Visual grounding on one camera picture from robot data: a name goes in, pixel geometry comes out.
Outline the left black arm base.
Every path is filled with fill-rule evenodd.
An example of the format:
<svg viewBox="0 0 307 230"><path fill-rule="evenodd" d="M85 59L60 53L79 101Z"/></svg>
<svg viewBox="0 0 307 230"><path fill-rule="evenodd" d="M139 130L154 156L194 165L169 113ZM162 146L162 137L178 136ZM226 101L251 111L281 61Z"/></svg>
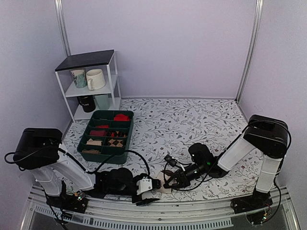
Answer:
<svg viewBox="0 0 307 230"><path fill-rule="evenodd" d="M66 193L66 184L61 181L61 193L59 196L46 195L46 204L60 210L73 211L84 214L87 208L88 199L85 193L78 191L72 195Z"/></svg>

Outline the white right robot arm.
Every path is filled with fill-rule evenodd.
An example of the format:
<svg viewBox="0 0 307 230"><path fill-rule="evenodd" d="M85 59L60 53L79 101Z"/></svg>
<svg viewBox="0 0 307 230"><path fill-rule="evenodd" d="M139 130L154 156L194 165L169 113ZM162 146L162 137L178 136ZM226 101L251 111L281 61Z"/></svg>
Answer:
<svg viewBox="0 0 307 230"><path fill-rule="evenodd" d="M263 160L254 188L256 192L248 199L248 205L258 209L267 200L266 194L273 185L291 141L288 125L284 121L252 115L247 126L219 156L213 156L205 144L192 144L188 152L193 163L180 167L165 178L163 187L190 191L191 181L201 176L222 178L247 155L260 152Z"/></svg>

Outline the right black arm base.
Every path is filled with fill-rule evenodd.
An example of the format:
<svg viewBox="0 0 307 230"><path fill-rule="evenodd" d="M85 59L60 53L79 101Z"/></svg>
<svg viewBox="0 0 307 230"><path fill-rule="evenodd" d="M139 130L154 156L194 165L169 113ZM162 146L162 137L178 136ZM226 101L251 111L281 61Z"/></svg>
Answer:
<svg viewBox="0 0 307 230"><path fill-rule="evenodd" d="M238 214L268 207L272 204L270 192L262 193L254 189L252 195L232 199L230 207L235 214Z"/></svg>

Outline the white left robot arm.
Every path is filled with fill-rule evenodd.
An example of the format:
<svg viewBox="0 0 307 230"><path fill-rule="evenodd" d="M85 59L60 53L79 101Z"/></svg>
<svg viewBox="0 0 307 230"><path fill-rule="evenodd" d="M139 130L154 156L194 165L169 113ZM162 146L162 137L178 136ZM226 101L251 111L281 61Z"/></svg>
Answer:
<svg viewBox="0 0 307 230"><path fill-rule="evenodd" d="M62 132L54 128L26 128L13 152L12 164L29 170L46 193L47 204L84 212L87 196L130 196L138 206L154 201L142 195L161 188L148 173L133 176L127 168L89 171L62 144Z"/></svg>

